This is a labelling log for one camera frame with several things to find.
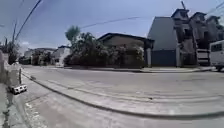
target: building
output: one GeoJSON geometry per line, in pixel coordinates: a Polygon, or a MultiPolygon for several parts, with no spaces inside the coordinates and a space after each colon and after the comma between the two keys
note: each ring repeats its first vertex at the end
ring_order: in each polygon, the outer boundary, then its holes
{"type": "Polygon", "coordinates": [[[209,39],[211,42],[224,40],[224,28],[219,23],[220,17],[210,16],[206,20],[206,24],[209,31],[209,39]]]}
{"type": "Polygon", "coordinates": [[[218,18],[204,13],[191,17],[189,10],[177,9],[171,17],[155,17],[148,34],[154,39],[153,66],[209,65],[209,44],[223,38],[218,18]]]}
{"type": "MultiPolygon", "coordinates": [[[[120,34],[120,33],[107,33],[98,39],[103,42],[104,45],[110,46],[112,48],[137,48],[142,50],[144,55],[144,61],[147,66],[151,66],[151,48],[153,46],[154,40],[147,39],[144,37],[120,34]]],[[[131,59],[125,59],[125,64],[131,65],[131,59]]]]}
{"type": "Polygon", "coordinates": [[[64,58],[70,54],[69,46],[60,46],[52,53],[52,64],[64,66],[64,58]]]}
{"type": "Polygon", "coordinates": [[[55,48],[36,48],[36,49],[33,49],[34,51],[39,51],[39,52],[42,52],[42,53],[50,53],[52,54],[56,49],[55,48]]]}
{"type": "Polygon", "coordinates": [[[34,50],[33,49],[28,49],[28,51],[25,51],[24,52],[24,57],[26,59],[29,59],[29,58],[31,58],[31,56],[33,55],[33,53],[34,53],[34,50]]]}
{"type": "Polygon", "coordinates": [[[195,50],[188,11],[177,9],[171,17],[155,17],[148,38],[154,39],[152,66],[194,64],[195,50]]]}

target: concrete sidewalk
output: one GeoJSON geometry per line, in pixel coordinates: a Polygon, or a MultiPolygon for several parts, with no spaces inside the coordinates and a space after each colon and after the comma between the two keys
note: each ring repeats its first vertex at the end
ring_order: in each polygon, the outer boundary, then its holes
{"type": "Polygon", "coordinates": [[[81,66],[58,67],[58,68],[94,70],[94,71],[134,72],[134,73],[191,73],[191,72],[206,72],[214,69],[213,67],[198,67],[198,68],[155,67],[155,68],[142,68],[142,69],[128,69],[128,68],[84,68],[81,66]]]}
{"type": "Polygon", "coordinates": [[[133,99],[130,97],[116,97],[89,90],[69,88],[54,84],[46,80],[33,79],[37,84],[67,98],[76,100],[85,105],[102,110],[113,111],[141,117],[160,118],[194,118],[214,115],[224,112],[222,96],[212,96],[193,99],[161,99],[147,100],[133,99]]]}

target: curb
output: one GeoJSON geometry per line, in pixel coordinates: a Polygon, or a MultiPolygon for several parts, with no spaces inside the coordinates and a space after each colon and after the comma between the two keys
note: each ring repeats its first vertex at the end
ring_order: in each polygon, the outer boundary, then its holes
{"type": "Polygon", "coordinates": [[[137,70],[129,70],[129,69],[94,69],[94,68],[69,68],[69,67],[56,67],[59,69],[73,69],[73,70],[90,70],[90,71],[112,71],[112,72],[132,72],[132,73],[192,73],[192,72],[208,72],[212,71],[211,69],[193,69],[193,70],[149,70],[144,71],[144,69],[137,69],[137,70]]]}
{"type": "Polygon", "coordinates": [[[93,108],[97,108],[97,109],[101,109],[101,110],[105,110],[105,111],[111,111],[111,112],[115,112],[115,113],[120,113],[120,114],[126,114],[126,115],[130,115],[130,116],[137,116],[137,117],[146,117],[146,118],[158,118],[158,119],[171,119],[171,120],[192,120],[192,119],[199,119],[199,118],[215,118],[217,116],[224,116],[224,111],[218,111],[218,112],[209,112],[209,113],[200,113],[200,114],[177,114],[177,115],[168,115],[168,114],[153,114],[153,113],[141,113],[141,112],[133,112],[133,111],[128,111],[128,110],[120,110],[120,109],[116,109],[116,108],[112,108],[112,107],[108,107],[108,106],[103,106],[103,105],[98,105],[98,104],[94,104],[85,100],[82,100],[80,98],[65,94],[61,91],[58,91],[56,89],[53,89],[51,87],[48,87],[47,85],[43,84],[42,82],[36,80],[36,79],[30,79],[32,81],[34,81],[35,83],[41,85],[42,87],[51,90],[52,92],[55,92],[59,95],[62,95],[64,97],[67,97],[69,99],[75,100],[79,103],[85,104],[89,107],[93,107],[93,108]]]}

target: white vehicle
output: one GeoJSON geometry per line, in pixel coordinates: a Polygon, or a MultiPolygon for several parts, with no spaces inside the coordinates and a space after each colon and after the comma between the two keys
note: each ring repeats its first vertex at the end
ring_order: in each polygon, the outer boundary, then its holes
{"type": "Polygon", "coordinates": [[[12,92],[13,94],[19,94],[21,92],[27,91],[27,86],[26,85],[18,85],[13,87],[10,86],[9,91],[12,92]]]}
{"type": "Polygon", "coordinates": [[[224,40],[210,44],[210,62],[219,72],[224,68],[224,40]]]}

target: garage door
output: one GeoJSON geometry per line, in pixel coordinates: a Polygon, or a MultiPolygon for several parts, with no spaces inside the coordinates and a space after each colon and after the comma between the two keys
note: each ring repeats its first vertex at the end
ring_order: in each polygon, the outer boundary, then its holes
{"type": "Polygon", "coordinates": [[[176,66],[176,51],[152,51],[152,66],[176,66]]]}

